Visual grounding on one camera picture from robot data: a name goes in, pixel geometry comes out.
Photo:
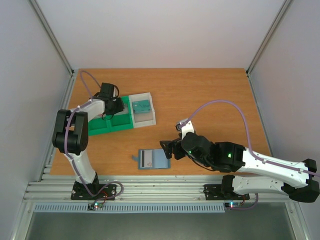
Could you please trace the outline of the teal leather card holder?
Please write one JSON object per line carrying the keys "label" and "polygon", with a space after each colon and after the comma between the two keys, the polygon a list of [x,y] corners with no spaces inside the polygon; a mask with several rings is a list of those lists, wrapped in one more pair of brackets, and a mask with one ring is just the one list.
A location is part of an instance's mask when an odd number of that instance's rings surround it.
{"label": "teal leather card holder", "polygon": [[[152,150],[153,168],[141,168],[140,159],[142,150]],[[132,159],[137,162],[137,168],[139,170],[158,170],[158,169],[170,169],[171,160],[167,159],[162,149],[139,149],[137,156],[132,156]]]}

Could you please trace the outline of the green plastic bin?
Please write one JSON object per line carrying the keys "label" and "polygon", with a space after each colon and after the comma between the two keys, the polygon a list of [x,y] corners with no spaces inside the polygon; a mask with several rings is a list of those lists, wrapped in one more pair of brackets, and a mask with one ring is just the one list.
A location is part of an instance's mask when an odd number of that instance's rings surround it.
{"label": "green plastic bin", "polygon": [[106,133],[124,131],[134,128],[133,118],[128,96],[122,96],[124,110],[106,117],[97,116],[88,123],[88,135],[96,136]]}

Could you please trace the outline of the white translucent plastic bin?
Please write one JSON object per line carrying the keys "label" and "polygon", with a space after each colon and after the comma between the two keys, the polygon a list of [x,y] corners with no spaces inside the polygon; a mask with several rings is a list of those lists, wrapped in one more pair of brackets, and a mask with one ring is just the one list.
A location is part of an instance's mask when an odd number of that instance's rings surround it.
{"label": "white translucent plastic bin", "polygon": [[156,125],[156,114],[150,92],[129,95],[129,106],[134,128]]}

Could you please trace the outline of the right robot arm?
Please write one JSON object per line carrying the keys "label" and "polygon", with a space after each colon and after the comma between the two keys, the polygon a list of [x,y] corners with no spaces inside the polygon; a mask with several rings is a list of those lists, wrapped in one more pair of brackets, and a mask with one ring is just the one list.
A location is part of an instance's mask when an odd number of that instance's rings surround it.
{"label": "right robot arm", "polygon": [[301,203],[313,203],[320,195],[320,184],[313,179],[317,164],[282,160],[232,142],[209,141],[188,132],[174,140],[159,142],[167,159],[190,158],[203,168],[224,173],[220,191],[225,198],[235,195],[273,193]]}

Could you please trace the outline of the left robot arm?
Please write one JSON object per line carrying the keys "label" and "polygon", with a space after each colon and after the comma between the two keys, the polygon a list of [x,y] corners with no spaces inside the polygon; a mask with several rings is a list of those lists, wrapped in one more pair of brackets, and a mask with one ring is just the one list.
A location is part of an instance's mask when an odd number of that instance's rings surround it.
{"label": "left robot arm", "polygon": [[102,83],[100,91],[91,95],[84,104],[73,109],[60,109],[56,114],[52,145],[64,154],[74,171],[73,200],[97,199],[105,188],[100,185],[87,153],[89,122],[98,116],[113,116],[123,111],[124,104],[119,93],[116,85]]}

